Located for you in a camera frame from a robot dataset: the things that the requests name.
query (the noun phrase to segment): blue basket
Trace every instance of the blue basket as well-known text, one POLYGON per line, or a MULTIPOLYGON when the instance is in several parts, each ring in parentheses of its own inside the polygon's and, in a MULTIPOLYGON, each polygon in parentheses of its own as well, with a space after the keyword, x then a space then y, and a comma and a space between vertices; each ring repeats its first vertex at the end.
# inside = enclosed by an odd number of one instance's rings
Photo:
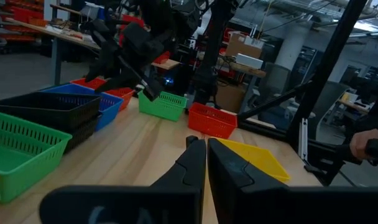
POLYGON ((99 131, 116 118, 119 112, 120 105, 123 99, 109 95, 107 93, 95 93, 94 90, 79 86, 76 84, 67 84, 62 86, 52 87, 42 92, 48 93, 70 93, 70 94, 87 94, 87 95, 100 95, 102 97, 99 104, 99 112, 102 113, 102 117, 99 119, 96 125, 95 131, 99 131))

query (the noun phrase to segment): black basket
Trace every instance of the black basket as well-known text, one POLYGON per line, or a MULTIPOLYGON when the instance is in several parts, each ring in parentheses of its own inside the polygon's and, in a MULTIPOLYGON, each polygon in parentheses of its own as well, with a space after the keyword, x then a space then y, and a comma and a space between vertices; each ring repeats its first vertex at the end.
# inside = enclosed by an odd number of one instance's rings
POLYGON ((87 140, 95 132, 96 125, 102 115, 96 115, 94 118, 88 120, 82 124, 76 131, 72 131, 69 134, 73 138, 67 143, 64 154, 69 153, 72 149, 76 148, 79 144, 87 140))
POLYGON ((35 92, 0 100, 0 112, 66 133, 98 114, 100 96, 35 92))

